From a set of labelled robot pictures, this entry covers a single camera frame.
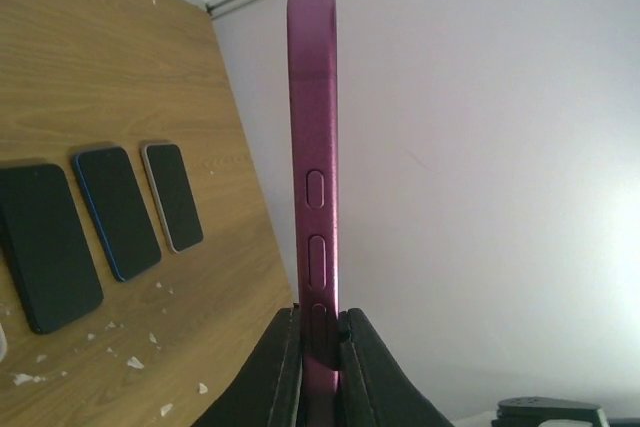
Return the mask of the grey smartphone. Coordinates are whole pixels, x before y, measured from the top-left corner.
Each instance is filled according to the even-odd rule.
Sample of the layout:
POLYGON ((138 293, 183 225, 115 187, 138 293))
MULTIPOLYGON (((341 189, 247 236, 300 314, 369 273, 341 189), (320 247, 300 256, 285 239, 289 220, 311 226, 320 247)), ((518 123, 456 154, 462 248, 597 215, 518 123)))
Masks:
POLYGON ((180 148, 174 143, 147 143, 141 157, 170 250, 179 253, 202 242, 203 230, 180 148))

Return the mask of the purple phone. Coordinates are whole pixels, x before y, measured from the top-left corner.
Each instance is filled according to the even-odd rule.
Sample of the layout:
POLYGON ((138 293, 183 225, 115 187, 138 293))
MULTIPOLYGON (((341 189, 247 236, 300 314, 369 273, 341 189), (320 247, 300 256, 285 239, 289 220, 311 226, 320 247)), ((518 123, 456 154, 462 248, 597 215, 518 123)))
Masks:
POLYGON ((287 0, 286 23, 304 421, 332 426, 339 386, 336 0, 287 0))

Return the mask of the blue smartphone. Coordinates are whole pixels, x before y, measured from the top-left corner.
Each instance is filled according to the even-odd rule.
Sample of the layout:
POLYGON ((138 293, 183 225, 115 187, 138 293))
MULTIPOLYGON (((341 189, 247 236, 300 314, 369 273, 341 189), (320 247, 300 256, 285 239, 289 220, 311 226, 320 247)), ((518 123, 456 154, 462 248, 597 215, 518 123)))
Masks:
POLYGON ((162 258, 127 152, 81 151, 71 165, 114 278, 126 282, 162 258))

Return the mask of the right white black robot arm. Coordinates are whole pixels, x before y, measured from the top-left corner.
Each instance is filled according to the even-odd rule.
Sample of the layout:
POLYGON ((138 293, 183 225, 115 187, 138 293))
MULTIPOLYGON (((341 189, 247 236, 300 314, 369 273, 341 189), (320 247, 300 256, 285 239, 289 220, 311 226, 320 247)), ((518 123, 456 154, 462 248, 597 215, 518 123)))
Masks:
POLYGON ((604 410, 597 404, 550 397, 516 397, 497 404, 492 426, 541 426, 547 421, 577 421, 608 426, 604 410))

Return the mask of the beige phone case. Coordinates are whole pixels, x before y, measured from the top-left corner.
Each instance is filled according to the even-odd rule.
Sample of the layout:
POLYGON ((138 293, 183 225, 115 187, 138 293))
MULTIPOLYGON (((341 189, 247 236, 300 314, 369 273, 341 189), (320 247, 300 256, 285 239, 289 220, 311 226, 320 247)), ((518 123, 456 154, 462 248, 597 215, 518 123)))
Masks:
POLYGON ((8 352, 8 343, 2 324, 0 325, 0 361, 2 362, 8 352))

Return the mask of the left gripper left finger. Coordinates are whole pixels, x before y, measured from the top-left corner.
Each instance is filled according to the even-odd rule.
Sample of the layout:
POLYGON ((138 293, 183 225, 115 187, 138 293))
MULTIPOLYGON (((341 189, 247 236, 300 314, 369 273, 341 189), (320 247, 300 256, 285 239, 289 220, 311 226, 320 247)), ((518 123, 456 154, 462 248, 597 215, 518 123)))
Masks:
POLYGON ((302 375, 297 307, 274 315, 240 371, 194 422, 201 427, 293 427, 302 375))

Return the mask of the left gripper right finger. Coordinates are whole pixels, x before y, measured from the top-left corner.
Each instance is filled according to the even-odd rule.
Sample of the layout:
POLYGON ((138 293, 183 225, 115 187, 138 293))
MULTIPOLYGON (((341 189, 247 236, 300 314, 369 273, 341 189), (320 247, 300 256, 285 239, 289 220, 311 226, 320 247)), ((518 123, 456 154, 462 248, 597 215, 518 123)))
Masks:
POLYGON ((449 426, 359 308, 339 314, 340 426, 449 426))

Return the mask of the black smartphone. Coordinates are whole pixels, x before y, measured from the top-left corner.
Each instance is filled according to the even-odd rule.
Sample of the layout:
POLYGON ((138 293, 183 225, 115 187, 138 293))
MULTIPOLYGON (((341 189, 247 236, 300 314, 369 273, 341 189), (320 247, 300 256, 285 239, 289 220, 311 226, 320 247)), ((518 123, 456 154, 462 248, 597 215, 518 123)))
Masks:
POLYGON ((101 305, 101 283, 59 166, 1 170, 1 246, 33 332, 50 334, 101 305))

